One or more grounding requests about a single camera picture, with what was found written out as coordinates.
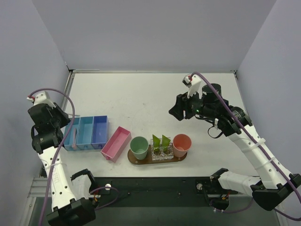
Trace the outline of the clear crystal toothbrush holder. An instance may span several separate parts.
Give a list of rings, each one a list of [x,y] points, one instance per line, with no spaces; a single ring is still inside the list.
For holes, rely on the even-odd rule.
[[[160,146],[154,147],[153,139],[150,140],[150,153],[152,161],[165,161],[174,157],[172,142],[168,146],[162,146],[162,139],[160,138]]]

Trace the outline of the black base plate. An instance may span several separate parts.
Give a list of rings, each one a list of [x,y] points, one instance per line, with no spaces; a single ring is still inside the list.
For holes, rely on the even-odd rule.
[[[209,200],[237,192],[222,189],[209,177],[96,177],[118,191],[101,190],[99,205],[110,207],[207,207]]]

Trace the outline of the light blue plastic bin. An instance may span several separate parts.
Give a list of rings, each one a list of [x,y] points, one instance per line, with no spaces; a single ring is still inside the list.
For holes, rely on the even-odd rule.
[[[64,141],[64,148],[66,151],[75,151],[72,149],[71,145],[73,142],[73,130],[76,128],[77,129],[77,138],[78,138],[78,133],[79,133],[79,123],[80,123],[80,117],[76,117],[74,119],[73,124],[71,125],[71,122],[65,127],[65,131],[64,131],[64,135],[67,134],[69,128],[71,128],[67,138]]]

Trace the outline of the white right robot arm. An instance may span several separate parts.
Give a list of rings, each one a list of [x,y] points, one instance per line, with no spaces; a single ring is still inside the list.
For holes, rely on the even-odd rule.
[[[258,173],[252,177],[220,169],[212,175],[214,180],[222,189],[247,194],[263,209],[274,210],[301,185],[300,174],[293,174],[278,161],[243,109],[217,97],[221,93],[219,84],[203,86],[202,95],[198,93],[199,85],[188,83],[186,86],[189,90],[177,95],[169,113],[179,121],[195,116],[217,127],[241,150]]]

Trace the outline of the green plastic cup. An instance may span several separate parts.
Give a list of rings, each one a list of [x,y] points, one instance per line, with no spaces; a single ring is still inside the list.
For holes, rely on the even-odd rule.
[[[138,160],[143,160],[146,158],[148,148],[148,140],[144,137],[134,137],[130,142],[130,149],[135,158]]]

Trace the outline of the green toothpaste tube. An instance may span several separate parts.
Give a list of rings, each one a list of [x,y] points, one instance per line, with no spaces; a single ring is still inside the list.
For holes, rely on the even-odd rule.
[[[160,147],[160,139],[155,135],[152,135],[153,138],[153,150],[156,151]]]
[[[164,152],[168,152],[170,141],[171,141],[170,138],[162,135],[162,147]]]

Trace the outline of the teal plastic bin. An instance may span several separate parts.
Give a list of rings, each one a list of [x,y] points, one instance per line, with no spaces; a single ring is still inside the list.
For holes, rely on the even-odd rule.
[[[93,116],[81,117],[77,135],[77,146],[80,150],[92,150]]]

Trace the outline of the pink plastic bin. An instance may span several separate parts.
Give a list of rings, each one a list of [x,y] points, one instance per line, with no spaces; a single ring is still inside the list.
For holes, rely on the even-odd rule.
[[[118,127],[108,140],[101,154],[106,160],[116,162],[127,144],[131,140],[131,132],[123,127]]]

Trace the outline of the coral plastic cup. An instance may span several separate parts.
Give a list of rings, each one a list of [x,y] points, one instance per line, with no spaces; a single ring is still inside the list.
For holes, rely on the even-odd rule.
[[[185,134],[178,134],[173,138],[173,153],[175,157],[183,157],[191,148],[191,138]]]

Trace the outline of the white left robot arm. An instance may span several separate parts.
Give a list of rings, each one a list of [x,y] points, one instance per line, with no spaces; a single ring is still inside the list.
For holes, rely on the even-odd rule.
[[[28,113],[34,122],[32,147],[38,153],[50,180],[46,192],[52,198],[48,223],[51,226],[83,226],[95,220],[95,207],[89,194],[95,191],[96,181],[87,169],[70,177],[67,165],[56,153],[63,146],[61,128],[71,121],[68,115],[55,103],[35,104]]]

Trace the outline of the oval wooden tray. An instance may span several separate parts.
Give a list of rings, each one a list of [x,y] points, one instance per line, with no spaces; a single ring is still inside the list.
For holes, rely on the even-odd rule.
[[[179,162],[179,161],[184,160],[186,158],[186,156],[187,156],[187,153],[181,158],[173,157],[172,159],[153,161],[152,156],[151,156],[151,149],[148,149],[147,155],[143,160],[137,159],[134,156],[131,149],[127,153],[127,158],[133,165],[147,165],[147,164],[162,164],[162,163]]]

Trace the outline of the pink toothbrush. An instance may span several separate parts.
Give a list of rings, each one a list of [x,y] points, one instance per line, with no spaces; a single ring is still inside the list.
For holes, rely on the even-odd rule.
[[[73,130],[73,142],[72,142],[72,145],[71,145],[73,150],[77,150],[76,138],[77,138],[77,129],[75,128]]]

